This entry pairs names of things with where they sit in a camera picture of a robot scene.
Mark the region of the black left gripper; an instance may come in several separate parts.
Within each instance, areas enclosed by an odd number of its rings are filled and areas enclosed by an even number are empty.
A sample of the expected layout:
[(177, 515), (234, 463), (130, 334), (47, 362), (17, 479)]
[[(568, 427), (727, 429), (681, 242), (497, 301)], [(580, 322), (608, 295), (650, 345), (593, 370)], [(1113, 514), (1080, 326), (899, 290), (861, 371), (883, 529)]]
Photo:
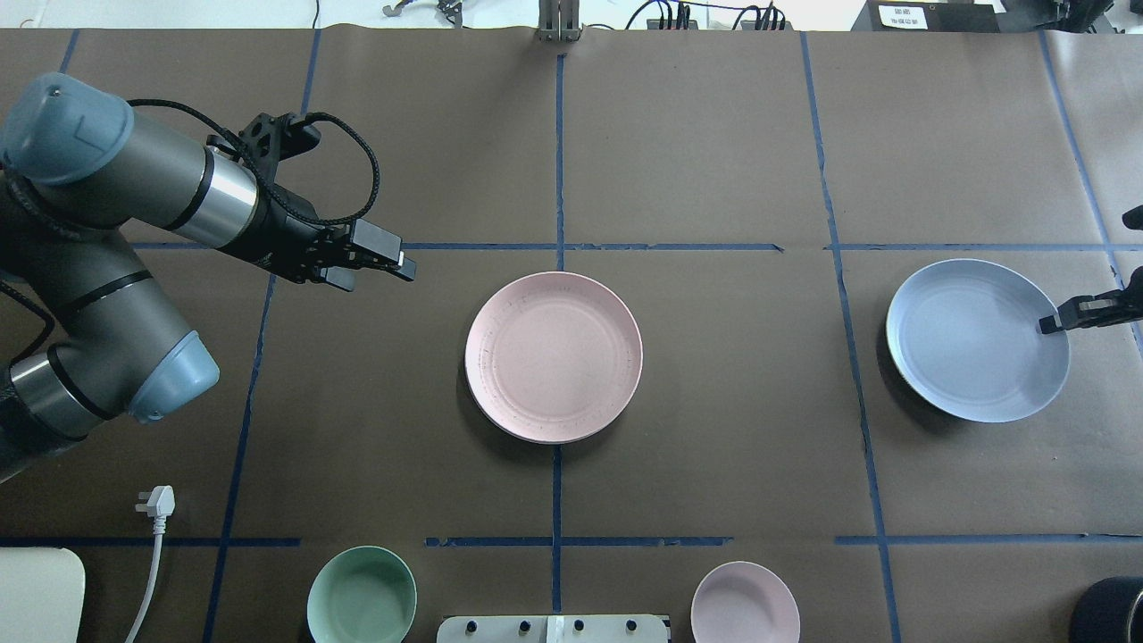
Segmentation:
[(319, 282), (351, 292), (355, 270), (379, 270), (413, 282), (417, 264), (403, 240), (366, 222), (302, 222), (259, 195), (251, 222), (234, 240), (234, 256), (293, 282)]

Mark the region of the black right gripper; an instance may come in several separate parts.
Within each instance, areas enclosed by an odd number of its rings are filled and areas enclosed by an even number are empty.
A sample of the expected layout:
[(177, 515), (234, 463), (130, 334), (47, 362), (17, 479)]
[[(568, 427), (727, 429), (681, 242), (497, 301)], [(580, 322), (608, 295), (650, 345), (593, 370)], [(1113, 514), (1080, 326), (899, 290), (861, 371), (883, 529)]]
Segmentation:
[(1056, 313), (1041, 318), (1040, 333), (1127, 324), (1142, 318), (1142, 267), (1135, 270), (1126, 288), (1108, 290), (1098, 296), (1074, 296), (1058, 306)]

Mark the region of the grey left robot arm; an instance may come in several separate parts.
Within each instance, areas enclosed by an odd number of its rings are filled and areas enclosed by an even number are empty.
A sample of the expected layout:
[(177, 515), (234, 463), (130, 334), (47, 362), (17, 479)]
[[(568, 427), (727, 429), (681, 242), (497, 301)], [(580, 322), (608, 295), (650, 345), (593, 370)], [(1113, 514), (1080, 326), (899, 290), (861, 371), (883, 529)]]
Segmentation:
[[(211, 137), (195, 142), (147, 105), (192, 115)], [(275, 182), (281, 162), (318, 146), (319, 122), (371, 166), (366, 204), (329, 220)], [(350, 292), (355, 270), (416, 276), (403, 240), (366, 222), (378, 193), (374, 151), (329, 113), (261, 113), (234, 132), (179, 102), (123, 99), (61, 72), (32, 80), (3, 121), (3, 294), (45, 328), (3, 367), (3, 480), (120, 415), (160, 421), (219, 379), (126, 222)]]

